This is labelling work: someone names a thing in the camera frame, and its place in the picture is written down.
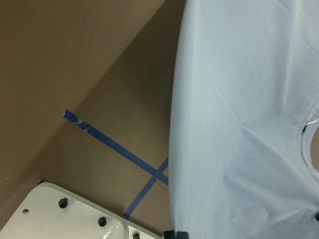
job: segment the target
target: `garment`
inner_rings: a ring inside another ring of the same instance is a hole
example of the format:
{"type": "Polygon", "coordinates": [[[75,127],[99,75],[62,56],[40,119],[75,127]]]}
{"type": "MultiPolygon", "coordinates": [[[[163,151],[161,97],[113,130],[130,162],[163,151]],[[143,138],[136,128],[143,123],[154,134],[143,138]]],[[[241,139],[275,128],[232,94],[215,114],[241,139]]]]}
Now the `garment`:
{"type": "Polygon", "coordinates": [[[189,0],[169,143],[175,231],[317,239],[319,1],[189,0]]]}

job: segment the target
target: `blue tape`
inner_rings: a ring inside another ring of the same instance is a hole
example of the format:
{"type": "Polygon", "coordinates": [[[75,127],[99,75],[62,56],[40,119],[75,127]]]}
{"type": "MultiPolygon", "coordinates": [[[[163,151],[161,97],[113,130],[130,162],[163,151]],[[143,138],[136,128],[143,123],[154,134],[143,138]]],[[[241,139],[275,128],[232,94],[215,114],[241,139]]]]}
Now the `blue tape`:
{"type": "MultiPolygon", "coordinates": [[[[111,138],[107,137],[105,134],[91,126],[90,124],[80,120],[75,114],[73,114],[69,110],[65,110],[63,117],[69,120],[71,123],[75,124],[76,126],[80,127],[82,130],[86,131],[93,137],[95,137],[97,140],[101,141],[105,145],[109,146],[111,149],[115,150],[125,158],[127,158],[132,163],[136,164],[138,167],[142,168],[146,172],[148,172],[151,175],[155,175],[158,173],[158,170],[150,166],[145,161],[138,158],[133,153],[129,152],[127,149],[125,149],[123,146],[119,145],[117,142],[112,140],[111,138]]],[[[158,176],[158,179],[161,180],[163,183],[168,185],[168,178],[161,174],[158,176]]]]}
{"type": "Polygon", "coordinates": [[[165,169],[168,167],[168,158],[165,159],[165,161],[162,163],[162,165],[159,167],[157,172],[153,175],[153,177],[148,181],[148,183],[144,186],[144,188],[140,191],[140,193],[136,196],[132,204],[129,206],[129,208],[124,213],[124,218],[128,220],[135,210],[135,208],[139,205],[143,197],[148,193],[148,191],[151,189],[151,187],[154,185],[154,183],[158,180],[159,175],[162,175],[162,173],[165,171],[165,169]]]}

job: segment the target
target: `light blue fabric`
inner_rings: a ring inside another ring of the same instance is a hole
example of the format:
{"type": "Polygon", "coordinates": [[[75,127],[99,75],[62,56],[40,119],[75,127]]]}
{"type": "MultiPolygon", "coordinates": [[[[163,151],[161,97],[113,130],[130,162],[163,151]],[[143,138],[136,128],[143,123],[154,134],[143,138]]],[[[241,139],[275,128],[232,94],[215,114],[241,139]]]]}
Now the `light blue fabric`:
{"type": "Polygon", "coordinates": [[[169,149],[174,229],[319,239],[318,0],[189,0],[169,149]]]}

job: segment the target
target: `light blue shirt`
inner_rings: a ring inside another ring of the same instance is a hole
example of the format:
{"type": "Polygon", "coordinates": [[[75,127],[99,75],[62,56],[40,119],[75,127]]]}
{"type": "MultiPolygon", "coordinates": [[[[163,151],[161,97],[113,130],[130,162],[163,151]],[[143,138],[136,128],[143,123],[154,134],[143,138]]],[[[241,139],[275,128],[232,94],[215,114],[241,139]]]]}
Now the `light blue shirt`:
{"type": "Polygon", "coordinates": [[[169,190],[191,239],[319,239],[318,0],[189,0],[169,190]]]}

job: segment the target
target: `brown surface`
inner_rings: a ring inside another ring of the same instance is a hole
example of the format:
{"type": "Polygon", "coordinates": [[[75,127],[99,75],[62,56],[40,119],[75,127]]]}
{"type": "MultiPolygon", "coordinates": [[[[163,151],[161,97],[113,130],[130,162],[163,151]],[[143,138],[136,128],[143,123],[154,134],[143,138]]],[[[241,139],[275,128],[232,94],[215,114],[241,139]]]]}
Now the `brown surface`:
{"type": "MultiPolygon", "coordinates": [[[[167,1],[156,12],[162,3],[0,3],[0,98],[5,102],[0,228],[41,180],[122,216],[151,178],[65,120],[65,108],[155,168],[167,157],[184,1],[167,1]]],[[[170,229],[167,192],[163,184],[156,191],[161,204],[147,203],[147,210],[132,219],[156,233],[170,229]],[[163,213],[149,215],[158,207],[163,213]]]]}

